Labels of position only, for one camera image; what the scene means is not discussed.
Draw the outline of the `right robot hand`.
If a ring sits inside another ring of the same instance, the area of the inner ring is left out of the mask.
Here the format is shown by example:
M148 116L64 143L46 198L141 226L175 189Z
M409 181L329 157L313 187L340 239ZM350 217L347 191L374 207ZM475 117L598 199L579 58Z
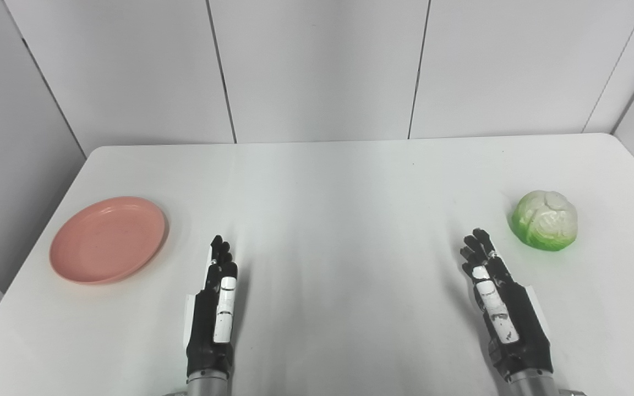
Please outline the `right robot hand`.
M553 374L548 336L528 291L513 279L490 235L476 228L463 238L461 268L473 285L490 335L491 363L505 381L521 372Z

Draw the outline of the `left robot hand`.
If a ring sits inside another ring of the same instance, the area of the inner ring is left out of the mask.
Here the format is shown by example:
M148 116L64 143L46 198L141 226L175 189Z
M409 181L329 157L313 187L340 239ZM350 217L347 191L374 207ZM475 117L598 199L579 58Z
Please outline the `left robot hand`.
M187 375L209 370L231 373L232 326L236 313L238 266L231 245L214 236L204 287L192 296L192 323L186 346Z

